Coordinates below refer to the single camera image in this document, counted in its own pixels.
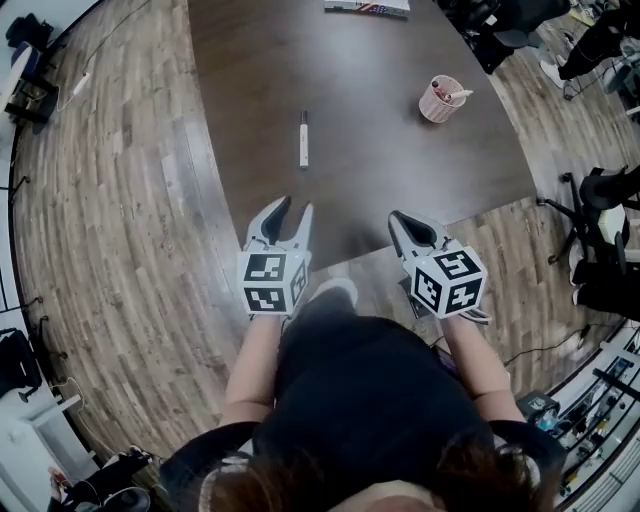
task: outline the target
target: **black shirt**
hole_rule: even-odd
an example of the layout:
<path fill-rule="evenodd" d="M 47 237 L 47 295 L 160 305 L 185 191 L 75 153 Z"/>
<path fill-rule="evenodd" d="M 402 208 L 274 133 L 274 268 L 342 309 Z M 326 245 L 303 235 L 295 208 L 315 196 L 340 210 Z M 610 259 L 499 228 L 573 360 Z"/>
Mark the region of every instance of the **black shirt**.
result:
<path fill-rule="evenodd" d="M 520 445 L 542 472 L 563 461 L 558 442 L 536 427 L 485 422 L 435 353 L 394 322 L 353 317 L 296 338 L 283 345 L 277 405 L 263 423 L 203 434 L 163 466 L 176 503 L 249 439 L 255 452 L 281 460 L 312 457 L 324 482 L 309 503 L 322 497 L 324 510 L 374 483 L 429 488 L 443 449 L 463 438 L 492 449 L 498 435 Z"/>

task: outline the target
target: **brown hair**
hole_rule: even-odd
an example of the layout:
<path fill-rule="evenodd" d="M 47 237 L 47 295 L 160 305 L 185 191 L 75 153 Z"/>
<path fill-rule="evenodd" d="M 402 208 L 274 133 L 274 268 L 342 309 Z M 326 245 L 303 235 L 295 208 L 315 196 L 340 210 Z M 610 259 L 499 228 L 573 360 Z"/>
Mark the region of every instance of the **brown hair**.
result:
<path fill-rule="evenodd" d="M 469 512 L 490 507 L 492 512 L 551 512 L 558 490 L 560 468 L 547 471 L 539 485 L 533 482 L 519 450 L 487 449 L 473 443 L 445 450 L 429 490 L 447 512 Z M 309 503 L 306 489 L 322 485 L 321 473 L 308 458 L 286 467 L 264 456 L 252 457 L 246 471 L 223 473 L 210 489 L 211 512 L 307 512 L 326 510 Z"/>

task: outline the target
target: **cable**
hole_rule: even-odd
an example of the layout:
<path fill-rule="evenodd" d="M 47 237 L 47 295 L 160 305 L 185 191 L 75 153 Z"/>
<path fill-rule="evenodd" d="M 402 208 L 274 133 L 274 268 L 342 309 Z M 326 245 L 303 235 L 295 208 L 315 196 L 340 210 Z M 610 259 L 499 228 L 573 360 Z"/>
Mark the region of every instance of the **cable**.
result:
<path fill-rule="evenodd" d="M 73 382 L 76 386 L 76 389 L 78 390 L 78 394 L 80 395 L 80 399 L 82 401 L 82 405 L 80 406 L 80 408 L 75 411 L 76 412 L 76 419 L 82 424 L 82 426 L 85 428 L 85 430 L 87 432 L 89 432 L 89 434 L 91 434 L 91 437 L 93 437 L 93 439 L 95 441 L 97 441 L 98 443 L 100 443 L 100 445 L 105 448 L 107 450 L 107 452 L 109 452 L 111 455 L 116 455 L 116 451 L 113 450 L 111 447 L 109 447 L 104 441 L 102 441 L 102 439 L 100 439 L 96 434 L 93 433 L 93 431 L 87 426 L 87 424 L 84 422 L 84 420 L 82 419 L 82 417 L 80 416 L 80 411 L 82 411 L 82 409 L 84 409 L 84 406 L 86 405 L 86 400 L 84 398 L 84 393 L 82 392 L 82 390 L 80 389 L 80 385 L 78 384 L 78 381 L 76 379 L 74 379 L 73 377 L 68 377 L 67 380 L 63 383 L 63 384 L 57 384 L 55 386 L 51 386 L 49 389 L 53 390 L 55 388 L 62 388 L 66 385 L 69 384 L 69 382 Z"/>
<path fill-rule="evenodd" d="M 585 340 L 587 334 L 589 333 L 589 331 L 591 330 L 591 327 L 610 327 L 610 328 L 615 328 L 617 326 L 615 326 L 615 325 L 607 325 L 607 324 L 587 324 L 582 329 L 576 329 L 575 331 L 573 331 L 567 338 L 562 340 L 557 345 L 553 345 L 551 347 L 532 348 L 530 350 L 523 350 L 522 352 L 517 353 L 511 359 L 508 359 L 507 361 L 505 361 L 502 364 L 506 368 L 508 365 L 513 363 L 516 359 L 518 359 L 520 356 L 522 356 L 524 354 L 530 354 L 531 352 L 546 352 L 547 350 L 554 350 L 556 348 L 559 348 L 562 345 L 564 345 L 567 341 L 569 341 L 571 338 L 573 338 L 573 336 L 576 333 L 582 333 L 582 335 L 580 336 L 580 339 L 582 341 L 578 344 L 578 347 L 576 348 L 576 350 L 580 350 L 582 348 L 582 346 L 584 345 L 584 340 Z M 635 334 L 631 337 L 631 340 L 633 340 L 633 338 L 635 338 L 638 335 L 638 333 L 640 333 L 640 327 L 622 327 L 621 329 L 634 329 L 636 331 Z"/>
<path fill-rule="evenodd" d="M 96 53 L 98 53 L 98 51 L 100 50 L 100 48 L 102 48 L 104 46 L 104 43 L 107 42 L 107 40 L 113 35 L 113 33 L 118 30 L 118 28 L 120 28 L 122 26 L 122 24 L 127 21 L 131 16 L 133 16 L 135 13 L 137 13 L 140 9 L 142 9 L 144 6 L 146 6 L 149 2 L 151 2 L 151 0 L 145 0 L 139 7 L 137 7 L 136 9 L 134 9 L 133 11 L 131 11 L 129 14 L 127 14 L 124 18 L 122 18 L 118 24 L 113 27 L 113 30 L 111 30 L 111 32 L 109 32 L 103 39 L 102 41 L 100 41 L 100 43 L 98 43 L 98 46 L 96 46 L 95 50 L 93 50 L 93 52 L 91 52 L 91 55 L 89 55 L 89 58 L 86 60 L 85 64 L 84 64 L 84 68 L 82 70 L 82 75 L 84 77 L 84 75 L 87 74 L 87 68 L 89 67 L 89 63 L 91 62 L 91 59 L 93 59 L 93 57 L 96 55 Z M 58 100 L 56 101 L 56 111 L 58 113 L 62 112 L 65 108 L 67 108 L 67 105 L 69 105 L 69 103 L 71 103 L 76 97 L 76 94 L 71 94 L 71 97 L 65 102 L 64 105 L 62 105 L 62 107 L 60 106 L 60 87 L 58 87 Z"/>
<path fill-rule="evenodd" d="M 562 345 L 564 345 L 567 341 L 569 341 L 571 338 L 573 338 L 573 336 L 576 333 L 579 333 L 581 331 L 584 331 L 587 327 L 591 328 L 591 326 L 589 324 L 587 324 L 585 327 L 583 327 L 582 329 L 576 329 L 575 331 L 573 331 L 567 338 L 565 338 L 564 340 L 562 340 L 560 343 L 558 343 L 557 345 L 553 345 L 552 347 L 542 347 L 542 348 L 532 348 L 530 350 L 523 350 L 522 352 L 518 352 L 515 356 L 513 356 L 511 359 L 505 361 L 504 363 L 502 363 L 502 365 L 506 368 L 507 366 L 509 366 L 511 363 L 513 363 L 516 359 L 518 359 L 520 356 L 523 356 L 524 354 L 530 354 L 531 352 L 546 352 L 547 350 L 553 350 L 556 349 L 558 347 L 561 347 Z M 578 349 L 582 348 L 582 343 L 580 343 L 580 345 L 578 346 Z"/>
<path fill-rule="evenodd" d="M 98 44 L 98 46 L 96 46 L 96 49 L 93 50 L 93 52 L 91 52 L 91 55 L 89 55 L 89 58 L 87 59 L 87 62 L 84 65 L 84 69 L 82 70 L 83 73 L 86 73 L 87 71 L 87 67 L 89 66 L 89 62 L 91 62 L 91 59 L 93 59 L 93 57 L 95 56 L 96 53 L 98 53 L 98 51 L 100 50 L 100 48 L 102 48 L 104 46 L 104 43 L 107 42 L 107 40 L 113 35 L 113 33 L 118 30 L 118 28 L 120 28 L 120 26 L 127 21 L 131 16 L 133 16 L 135 13 L 137 13 L 140 9 L 142 9 L 144 6 L 146 6 L 149 2 L 151 2 L 151 0 L 145 0 L 139 7 L 137 7 L 136 9 L 134 9 L 133 11 L 131 11 L 129 14 L 127 14 L 124 18 L 122 18 L 120 20 L 120 22 L 113 27 L 113 30 L 111 32 L 109 32 L 106 37 L 100 41 L 100 44 Z"/>

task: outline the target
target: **pink pen holder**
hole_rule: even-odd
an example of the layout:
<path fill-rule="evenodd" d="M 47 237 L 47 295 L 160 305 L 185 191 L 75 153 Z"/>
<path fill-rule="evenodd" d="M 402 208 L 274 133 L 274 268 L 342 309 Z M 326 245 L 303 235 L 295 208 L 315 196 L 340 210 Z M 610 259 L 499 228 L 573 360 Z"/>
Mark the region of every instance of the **pink pen holder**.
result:
<path fill-rule="evenodd" d="M 420 112 L 429 121 L 433 123 L 444 123 L 449 116 L 458 110 L 467 101 L 467 98 L 455 98 L 450 101 L 438 97 L 436 91 L 433 88 L 433 82 L 438 83 L 438 89 L 441 92 L 442 98 L 447 94 L 463 91 L 462 87 L 453 78 L 447 75 L 438 75 L 431 80 L 429 87 L 420 98 L 418 105 L 420 106 Z"/>

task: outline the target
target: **box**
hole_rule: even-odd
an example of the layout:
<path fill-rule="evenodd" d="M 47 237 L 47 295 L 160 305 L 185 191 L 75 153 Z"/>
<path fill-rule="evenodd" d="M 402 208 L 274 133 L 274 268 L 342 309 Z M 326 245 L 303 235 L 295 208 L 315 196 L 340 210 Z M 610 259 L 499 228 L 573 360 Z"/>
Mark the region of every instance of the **box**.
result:
<path fill-rule="evenodd" d="M 306 252 L 244 251 L 238 253 L 237 282 L 250 315 L 291 315 L 309 282 Z"/>
<path fill-rule="evenodd" d="M 356 0 L 325 0 L 326 10 L 346 10 L 366 14 L 386 14 L 389 16 L 409 15 L 409 0 L 376 0 L 375 2 L 358 2 Z"/>
<path fill-rule="evenodd" d="M 453 240 L 412 261 L 411 296 L 438 318 L 477 308 L 487 270 L 471 247 Z"/>

